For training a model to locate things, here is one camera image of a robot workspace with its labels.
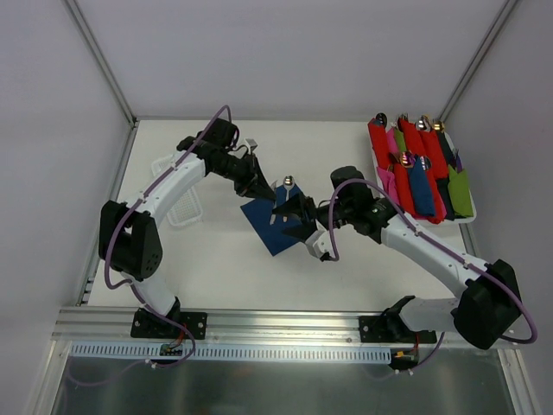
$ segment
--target blue napkin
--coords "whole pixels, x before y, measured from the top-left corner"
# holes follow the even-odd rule
[[[409,185],[415,204],[415,212],[421,216],[435,216],[434,198],[430,188],[429,179],[423,169],[421,157],[417,157],[415,165],[407,169],[409,173]]]
[[[275,193],[276,205],[283,204],[286,199],[286,189],[283,186],[279,186],[275,189]],[[290,190],[289,197],[297,193],[300,193],[300,189],[295,185]],[[298,239],[283,234],[283,229],[301,225],[299,220],[288,218],[288,220],[284,222],[283,217],[277,215],[275,223],[269,225],[270,216],[272,215],[271,211],[273,210],[272,201],[255,199],[240,208],[273,257],[299,242]]]

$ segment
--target green napkin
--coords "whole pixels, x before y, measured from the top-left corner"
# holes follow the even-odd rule
[[[404,134],[394,127],[394,139],[396,140],[398,151],[407,151],[407,144],[405,144]]]
[[[449,196],[451,197],[453,210],[456,214],[465,218],[474,216],[473,205],[470,201],[467,171],[463,170],[461,173],[457,173],[457,171],[450,165],[448,166],[448,169],[448,191]]]

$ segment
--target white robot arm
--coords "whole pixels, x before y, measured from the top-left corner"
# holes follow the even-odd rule
[[[217,118],[202,141],[194,144],[196,137],[182,140],[168,169],[146,187],[123,202],[108,201],[102,208],[99,256],[106,259],[118,223],[129,212],[129,207],[134,207],[124,228],[118,232],[108,265],[120,271],[125,281],[132,284],[137,297],[162,316],[178,314],[180,303],[158,271],[162,246],[157,229],[182,195],[213,172],[232,180],[240,196],[276,199],[252,152],[255,144],[252,146],[246,141],[244,155],[233,154],[232,142],[237,134],[234,124]],[[184,157],[189,149],[192,152]]]
[[[454,331],[483,349],[505,338],[505,331],[525,311],[514,270],[506,262],[491,265],[441,242],[387,199],[374,198],[368,182],[353,166],[337,169],[330,177],[335,188],[333,206],[317,207],[311,198],[298,194],[273,210],[302,221],[286,229],[286,234],[300,239],[318,259],[336,260],[334,228],[352,225],[358,233],[412,259],[453,294],[432,300],[404,297],[382,315],[373,330],[398,339],[422,330]],[[535,341],[532,332],[533,338],[523,342]]]

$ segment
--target silver spoon handle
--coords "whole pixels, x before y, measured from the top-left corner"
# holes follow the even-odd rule
[[[286,198],[284,199],[284,201],[288,201],[288,199],[290,198],[290,189],[287,188],[286,189]],[[283,222],[286,222],[288,220],[288,218],[286,216],[283,217]]]
[[[276,208],[276,207],[277,207],[277,201],[275,201],[275,202],[273,203],[273,209]],[[276,216],[275,214],[272,214],[272,215],[270,216],[269,225],[274,225],[276,219],[277,219],[277,216]]]

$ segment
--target white wall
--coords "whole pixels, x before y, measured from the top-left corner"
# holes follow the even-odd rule
[[[0,413],[22,413],[80,287],[126,123],[61,1],[0,12]]]
[[[504,0],[79,0],[138,116],[438,113]]]
[[[550,0],[521,2],[446,125],[471,179],[480,250],[515,267],[537,321],[524,360],[543,413],[553,413],[552,16]]]

